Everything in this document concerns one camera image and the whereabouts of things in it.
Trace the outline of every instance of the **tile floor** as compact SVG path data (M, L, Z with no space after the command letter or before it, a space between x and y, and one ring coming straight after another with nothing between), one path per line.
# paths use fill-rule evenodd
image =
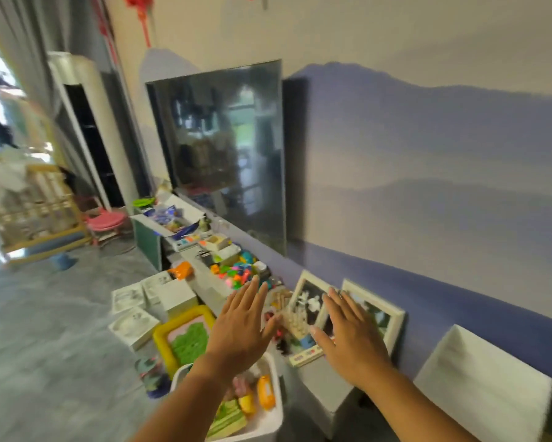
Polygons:
M138 250L0 269L0 442L122 441L154 409L108 330L110 292L154 274Z

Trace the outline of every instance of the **yellow inflatable tray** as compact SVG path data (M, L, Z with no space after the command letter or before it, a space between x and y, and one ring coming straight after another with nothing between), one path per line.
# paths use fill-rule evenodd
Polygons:
M173 378L174 374L182 364L171 350L169 342L167 341L167 336L171 331L189 323L191 320L196 319L199 316L204 317L206 325L209 329L212 329L214 325L214 316L212 312L206 305L198 305L187 310L176 318L169 320L165 324L157 326L153 332L153 341L155 341L159 354L165 362L167 373L170 378Z

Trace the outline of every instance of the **tv screen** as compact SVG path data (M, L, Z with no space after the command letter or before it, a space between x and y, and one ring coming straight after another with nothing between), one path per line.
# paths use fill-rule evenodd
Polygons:
M285 254L281 61L147 91L173 187Z

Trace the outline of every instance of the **gray curtain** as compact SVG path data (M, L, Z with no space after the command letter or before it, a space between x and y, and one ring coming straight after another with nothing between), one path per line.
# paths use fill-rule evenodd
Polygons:
M29 99L53 121L55 140L69 169L93 186L48 66L48 51L71 49L74 3L89 0L0 0L0 51Z

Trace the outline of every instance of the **hand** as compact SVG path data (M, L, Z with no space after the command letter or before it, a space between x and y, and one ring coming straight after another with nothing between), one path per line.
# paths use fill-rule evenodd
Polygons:
M323 301L333 323L335 343L321 329L311 326L311 335L339 375L364 390L373 375L393 369L376 322L346 293L333 288Z
M210 332L202 364L225 383L249 369L264 354L278 329L280 315L273 316L264 330L261 328L268 283L259 292L258 284L256 275L231 293Z

